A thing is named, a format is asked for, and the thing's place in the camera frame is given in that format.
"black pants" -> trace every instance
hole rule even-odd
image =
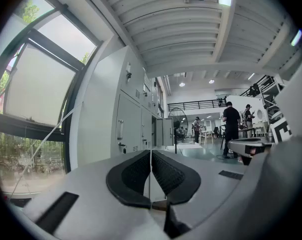
[[[225,138],[225,146],[224,146],[224,150],[223,150],[223,155],[226,156],[229,152],[228,142],[231,140],[239,139],[238,127],[226,127],[224,138]]]
[[[199,135],[200,135],[200,132],[195,130],[194,131],[194,137],[195,137],[195,142],[196,143],[199,143]]]

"man in black shirt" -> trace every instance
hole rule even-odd
[[[228,159],[227,156],[229,152],[228,148],[228,142],[231,140],[236,140],[239,138],[239,131],[238,128],[241,125],[241,118],[239,115],[239,112],[232,107],[232,103],[228,101],[226,103],[227,108],[223,112],[223,122],[226,122],[225,124],[225,146],[223,150],[223,158]],[[234,158],[238,157],[238,154],[233,152]]]
[[[248,104],[248,105],[245,106],[245,111],[244,111],[244,114],[245,114],[245,125],[246,125],[247,129],[251,129],[252,128],[252,118],[255,118],[253,116],[253,114],[255,112],[253,111],[253,113],[251,114],[250,113],[250,108],[252,108],[252,107],[250,106],[250,104]],[[248,130],[247,131],[247,137],[248,138],[252,137],[252,130]]]

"black t-shirt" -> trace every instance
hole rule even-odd
[[[223,117],[226,118],[226,126],[238,128],[238,119],[240,119],[239,112],[233,108],[228,107],[223,112]]]
[[[250,110],[245,110],[245,119],[248,121],[248,122],[252,122],[252,118],[249,118],[249,116],[251,116],[251,112]]]

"man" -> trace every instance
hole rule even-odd
[[[250,104],[248,104],[248,105],[246,105],[245,111],[244,111],[244,114],[245,114],[245,125],[246,125],[247,129],[251,129],[252,128],[252,118],[255,118],[255,116],[253,116],[253,114],[255,112],[253,111],[253,113],[251,114],[250,108],[252,108],[252,107],[250,106]],[[247,131],[247,137],[248,138],[252,137],[252,130],[248,130]]]
[[[200,118],[197,116],[193,122],[195,143],[199,143],[200,127],[203,127],[198,121],[200,121]]]
[[[223,150],[223,158],[228,159],[229,157],[228,152],[228,142],[231,140],[237,140],[239,138],[239,131],[238,128],[241,125],[241,118],[239,115],[239,112],[232,107],[232,103],[228,101],[226,103],[227,108],[223,112],[223,122],[226,122],[225,124],[225,146]],[[238,154],[233,152],[234,158],[238,157]]]

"black metal railing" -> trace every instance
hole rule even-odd
[[[226,107],[226,99],[209,99],[168,104],[169,111],[178,108],[181,110],[200,110]]]
[[[260,90],[261,92],[264,92],[269,87],[274,86],[275,84],[276,81],[272,76],[265,75],[259,81],[257,81],[253,86],[251,86],[244,93],[242,93],[240,96],[247,96],[247,97],[254,98],[255,96],[260,94]]]

